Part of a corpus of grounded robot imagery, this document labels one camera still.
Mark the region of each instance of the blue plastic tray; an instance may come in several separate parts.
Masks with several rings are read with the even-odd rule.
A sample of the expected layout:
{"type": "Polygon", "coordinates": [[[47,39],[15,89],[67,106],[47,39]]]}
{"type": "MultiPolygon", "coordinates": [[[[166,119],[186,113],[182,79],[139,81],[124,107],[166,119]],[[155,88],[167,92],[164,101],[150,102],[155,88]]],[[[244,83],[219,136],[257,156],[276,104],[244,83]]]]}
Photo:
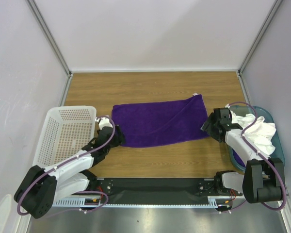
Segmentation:
{"type": "MultiPolygon", "coordinates": [[[[258,116],[263,116],[265,118],[266,123],[274,123],[274,120],[269,112],[267,112],[265,109],[254,106],[254,108],[257,111],[258,116]]],[[[239,105],[233,105],[230,107],[230,110],[233,111],[238,116],[245,116],[248,113],[253,113],[253,110],[250,109],[247,106],[239,106],[239,105]]],[[[275,135],[272,138],[272,144],[276,147],[275,151],[271,154],[272,158],[279,158],[282,160],[283,164],[285,165],[285,157],[282,151],[281,143],[279,140],[278,133],[276,132],[275,135]]],[[[229,156],[231,158],[232,164],[234,167],[241,171],[245,171],[245,166],[242,162],[238,163],[236,160],[241,161],[238,154],[232,149],[232,147],[228,147],[229,156]]]]}

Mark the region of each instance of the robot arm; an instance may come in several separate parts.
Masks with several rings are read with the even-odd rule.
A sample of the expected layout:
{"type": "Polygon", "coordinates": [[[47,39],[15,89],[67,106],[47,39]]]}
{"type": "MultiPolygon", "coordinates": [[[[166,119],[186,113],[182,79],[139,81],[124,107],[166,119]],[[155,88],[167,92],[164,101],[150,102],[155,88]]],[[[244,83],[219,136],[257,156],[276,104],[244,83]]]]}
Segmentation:
{"type": "MultiPolygon", "coordinates": [[[[228,108],[214,109],[201,130],[218,142],[226,142],[242,159],[246,165],[245,174],[235,171],[217,172],[216,185],[223,188],[231,188],[244,194],[249,203],[282,200],[283,193],[280,182],[273,170],[266,162],[256,155],[242,139],[242,127],[232,124],[231,112],[228,108]]],[[[284,182],[284,166],[278,158],[268,158],[279,172],[284,182]]]]}
{"type": "Polygon", "coordinates": [[[96,176],[86,169],[101,162],[110,149],[125,143],[124,135],[119,126],[115,126],[115,134],[104,147],[79,157],[81,154],[92,151],[104,145],[113,133],[113,126],[109,119],[103,117],[99,121],[98,137],[93,138],[75,155],[60,163],[41,168],[37,165],[31,167],[24,180],[14,195],[14,200],[19,202],[29,186],[43,176],[26,194],[21,206],[34,218],[42,217],[52,207],[52,204],[76,192],[86,190],[89,186],[96,188],[96,176]]]}

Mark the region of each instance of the metal frame edge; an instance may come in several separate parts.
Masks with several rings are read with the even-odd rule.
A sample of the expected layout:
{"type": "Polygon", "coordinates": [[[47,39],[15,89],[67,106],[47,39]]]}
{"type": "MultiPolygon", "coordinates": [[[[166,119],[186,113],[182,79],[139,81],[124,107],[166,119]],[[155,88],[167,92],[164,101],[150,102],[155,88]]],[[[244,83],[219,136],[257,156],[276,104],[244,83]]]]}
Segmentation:
{"type": "Polygon", "coordinates": [[[291,199],[289,196],[287,198],[287,203],[286,203],[285,208],[283,208],[280,212],[281,212],[287,233],[291,233],[291,199]]]}
{"type": "Polygon", "coordinates": [[[243,96],[244,96],[245,101],[247,103],[251,103],[250,96],[249,96],[249,92],[247,90],[247,86],[246,86],[246,83],[245,83],[242,75],[239,73],[239,71],[236,72],[236,75],[237,75],[237,78],[238,78],[239,83],[241,85],[241,89],[242,89],[242,93],[243,93],[243,96]]]}
{"type": "Polygon", "coordinates": [[[73,77],[73,73],[68,75],[68,79],[67,79],[67,82],[66,82],[66,85],[65,85],[65,88],[64,88],[64,91],[63,91],[63,96],[62,96],[62,98],[60,100],[59,106],[64,106],[64,104],[65,104],[65,101],[66,101],[66,98],[67,98],[67,94],[68,94],[68,90],[70,88],[70,84],[71,84],[71,81],[72,81],[72,77],[73,77]]]}
{"type": "Polygon", "coordinates": [[[271,24],[271,22],[273,21],[274,16],[276,15],[281,3],[284,0],[275,0],[271,10],[269,11],[265,21],[263,22],[263,25],[258,33],[258,35],[256,36],[249,52],[247,53],[244,61],[242,62],[240,69],[239,69],[239,73],[242,74],[244,69],[246,68],[248,62],[250,61],[250,58],[252,57],[253,53],[255,52],[256,48],[258,47],[261,39],[263,38],[266,30],[268,29],[269,25],[271,24]]]}
{"type": "Polygon", "coordinates": [[[133,72],[235,72],[238,69],[203,69],[203,68],[174,68],[174,69],[72,69],[73,73],[133,73],[133,72]]]}
{"type": "Polygon", "coordinates": [[[25,233],[28,230],[31,215],[20,216],[15,233],[25,233]]]}
{"type": "Polygon", "coordinates": [[[35,17],[35,19],[37,20],[38,24],[40,25],[43,34],[45,35],[45,37],[47,38],[50,46],[52,47],[53,51],[55,52],[55,55],[57,56],[58,60],[60,61],[62,67],[64,68],[65,72],[67,73],[67,75],[71,74],[71,71],[67,65],[67,62],[65,61],[62,53],[59,50],[59,47],[52,35],[52,33],[49,30],[49,27],[47,26],[36,2],[34,0],[25,0],[29,6],[29,8],[31,9],[33,16],[35,17]]]}

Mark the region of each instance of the white wall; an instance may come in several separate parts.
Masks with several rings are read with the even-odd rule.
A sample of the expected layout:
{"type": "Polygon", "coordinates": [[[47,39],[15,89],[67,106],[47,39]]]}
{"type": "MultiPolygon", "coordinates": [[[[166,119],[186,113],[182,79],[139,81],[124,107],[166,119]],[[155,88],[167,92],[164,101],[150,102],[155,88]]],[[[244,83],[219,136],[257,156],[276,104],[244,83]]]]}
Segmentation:
{"type": "Polygon", "coordinates": [[[49,108],[58,106],[67,76],[25,0],[0,0],[0,223],[14,232],[12,200],[32,165],[49,108]]]}
{"type": "Polygon", "coordinates": [[[73,71],[238,69],[274,0],[36,0],[73,71]]]}
{"type": "Polygon", "coordinates": [[[276,122],[291,196],[291,0],[282,3],[243,75],[252,103],[276,122]]]}

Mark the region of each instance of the white plastic basket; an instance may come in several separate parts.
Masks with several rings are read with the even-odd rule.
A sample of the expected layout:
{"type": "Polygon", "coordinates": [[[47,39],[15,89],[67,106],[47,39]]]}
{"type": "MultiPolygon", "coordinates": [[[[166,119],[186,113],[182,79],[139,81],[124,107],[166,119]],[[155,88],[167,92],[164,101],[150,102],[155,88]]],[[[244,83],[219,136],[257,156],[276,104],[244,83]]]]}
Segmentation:
{"type": "Polygon", "coordinates": [[[95,132],[96,108],[65,106],[48,111],[35,152],[33,165],[46,167],[81,150],[95,132]]]}

